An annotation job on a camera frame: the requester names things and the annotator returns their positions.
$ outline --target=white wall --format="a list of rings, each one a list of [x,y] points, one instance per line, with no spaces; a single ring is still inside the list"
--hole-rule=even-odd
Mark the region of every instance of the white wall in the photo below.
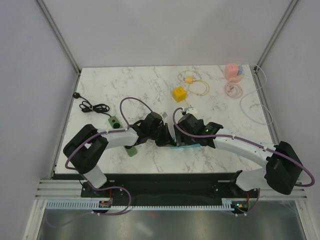
[[[44,0],[80,67],[257,62],[290,0]]]
[[[0,238],[22,238],[76,74],[33,0],[0,5]]]
[[[319,10],[319,0],[300,1],[262,67],[280,138],[315,176],[316,185],[306,191],[320,227]]]

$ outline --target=white marble tabletop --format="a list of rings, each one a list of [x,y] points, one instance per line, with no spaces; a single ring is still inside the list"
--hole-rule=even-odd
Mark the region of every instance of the white marble tabletop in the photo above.
[[[84,68],[77,92],[93,105],[105,103],[110,106],[110,114],[116,115],[124,124],[119,111],[120,101],[125,97],[136,97],[145,101],[154,112],[166,112],[164,119],[173,133],[172,113],[177,107],[193,106],[196,117],[204,123],[215,122],[225,128],[251,139],[271,143],[271,136],[266,125],[251,121],[240,110],[240,98],[227,96],[224,86],[225,66],[147,66],[147,67],[103,67]],[[187,91],[185,101],[177,103],[172,98],[172,90],[178,86],[188,89],[187,84],[179,82],[177,75],[184,70],[198,71],[202,79],[210,86],[205,96],[198,96]],[[255,89],[254,80],[248,65],[244,66],[244,77],[239,83],[244,94]],[[201,83],[190,86],[194,92],[205,89]],[[73,174],[76,171],[65,169],[67,158],[62,149],[86,124],[97,129],[111,129],[108,116],[95,112],[83,113],[79,108],[81,99],[74,99],[66,131],[59,153],[56,174]],[[243,108],[257,121],[265,123],[265,117],[257,92],[243,99]],[[148,109],[134,100],[123,103],[123,112],[130,123],[144,119]],[[253,170],[260,166],[231,152],[206,147],[178,148],[157,147],[153,142],[136,146],[137,154],[129,157],[123,147],[104,151],[98,165],[104,173],[221,173],[238,170]]]

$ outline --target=yellow block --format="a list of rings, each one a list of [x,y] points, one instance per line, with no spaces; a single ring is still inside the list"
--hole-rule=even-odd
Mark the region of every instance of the yellow block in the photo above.
[[[186,76],[185,79],[184,79],[184,82],[186,84],[192,84],[193,79],[194,79],[193,76]]]
[[[175,89],[173,89],[172,97],[177,103],[179,103],[186,99],[187,92],[182,88],[182,86],[178,86]]]

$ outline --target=green block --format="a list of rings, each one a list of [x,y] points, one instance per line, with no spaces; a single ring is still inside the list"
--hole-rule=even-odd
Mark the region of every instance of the green block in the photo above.
[[[112,116],[108,119],[111,127],[113,129],[120,129],[122,128],[122,125],[121,123],[118,121],[117,117],[116,116]],[[137,149],[135,146],[125,146],[124,149],[126,150],[126,153],[129,155],[129,157],[132,157],[134,155],[136,155],[138,152],[137,152]]]

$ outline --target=coiled black cable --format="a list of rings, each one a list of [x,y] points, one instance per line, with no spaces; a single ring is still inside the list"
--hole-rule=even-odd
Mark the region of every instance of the coiled black cable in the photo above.
[[[80,93],[75,92],[72,95],[73,98],[75,99],[83,99],[82,103],[79,104],[79,107],[81,108],[81,111],[84,113],[89,113],[89,112],[95,112],[97,114],[105,114],[108,115],[111,118],[111,115],[107,112],[110,111],[110,107],[104,103],[100,103],[97,105],[92,105],[86,98],[80,95]]]

